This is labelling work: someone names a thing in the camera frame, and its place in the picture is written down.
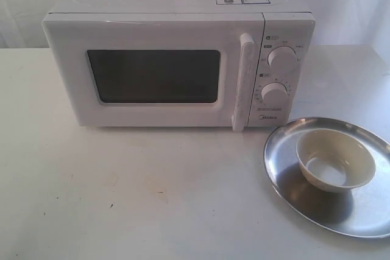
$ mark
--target white background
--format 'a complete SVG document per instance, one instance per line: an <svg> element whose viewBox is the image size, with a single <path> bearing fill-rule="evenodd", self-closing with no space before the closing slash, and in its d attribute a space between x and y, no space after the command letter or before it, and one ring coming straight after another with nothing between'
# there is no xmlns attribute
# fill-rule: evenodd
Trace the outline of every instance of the white background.
<svg viewBox="0 0 390 260"><path fill-rule="evenodd" d="M314 44L369 44L390 64L390 0L305 0ZM0 0L0 47L46 47L41 20L55 0Z"/></svg>

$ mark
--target round metal plate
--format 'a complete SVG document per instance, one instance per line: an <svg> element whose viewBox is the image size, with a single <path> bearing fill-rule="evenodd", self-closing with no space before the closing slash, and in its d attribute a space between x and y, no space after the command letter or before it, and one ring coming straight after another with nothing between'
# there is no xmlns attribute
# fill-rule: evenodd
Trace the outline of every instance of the round metal plate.
<svg viewBox="0 0 390 260"><path fill-rule="evenodd" d="M299 169L296 142L315 129L337 130L364 144L377 167L372 181L344 194L324 192L307 182ZM278 194L312 222L347 236L390 236L390 145L371 132L333 119L298 119L270 135L264 163Z"/></svg>

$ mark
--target white microwave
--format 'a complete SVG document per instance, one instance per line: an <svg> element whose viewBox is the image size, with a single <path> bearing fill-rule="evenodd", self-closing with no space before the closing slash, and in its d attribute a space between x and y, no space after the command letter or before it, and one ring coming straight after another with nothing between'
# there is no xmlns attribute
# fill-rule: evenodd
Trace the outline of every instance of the white microwave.
<svg viewBox="0 0 390 260"><path fill-rule="evenodd" d="M299 0L60 0L43 27L80 125L278 126L315 21Z"/></svg>

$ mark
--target white bowl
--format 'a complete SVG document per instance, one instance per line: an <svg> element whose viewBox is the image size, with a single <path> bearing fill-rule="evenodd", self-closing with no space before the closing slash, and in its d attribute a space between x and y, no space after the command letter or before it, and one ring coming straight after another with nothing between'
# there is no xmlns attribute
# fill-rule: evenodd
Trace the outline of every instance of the white bowl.
<svg viewBox="0 0 390 260"><path fill-rule="evenodd" d="M303 176L315 187L340 193L362 187L375 175L375 161L355 138L328 129L302 135L296 145Z"/></svg>

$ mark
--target white table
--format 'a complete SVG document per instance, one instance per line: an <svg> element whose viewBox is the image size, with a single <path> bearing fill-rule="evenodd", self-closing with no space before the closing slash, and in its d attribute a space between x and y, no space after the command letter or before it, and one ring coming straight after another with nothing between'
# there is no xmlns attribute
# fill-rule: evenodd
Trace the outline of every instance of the white table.
<svg viewBox="0 0 390 260"><path fill-rule="evenodd" d="M0 50L0 85L0 259L389 259L390 239L324 230L274 192L270 129L79 127L49 49ZM313 46L302 116L390 141L390 68Z"/></svg>

